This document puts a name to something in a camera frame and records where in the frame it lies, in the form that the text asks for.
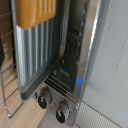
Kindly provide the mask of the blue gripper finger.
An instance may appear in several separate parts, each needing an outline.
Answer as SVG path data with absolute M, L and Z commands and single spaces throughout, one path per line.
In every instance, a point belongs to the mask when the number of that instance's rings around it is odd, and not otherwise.
M 0 40 L 0 67 L 3 64 L 4 59 L 5 59 L 5 55 L 4 55 L 3 45 L 2 45 L 2 41 Z

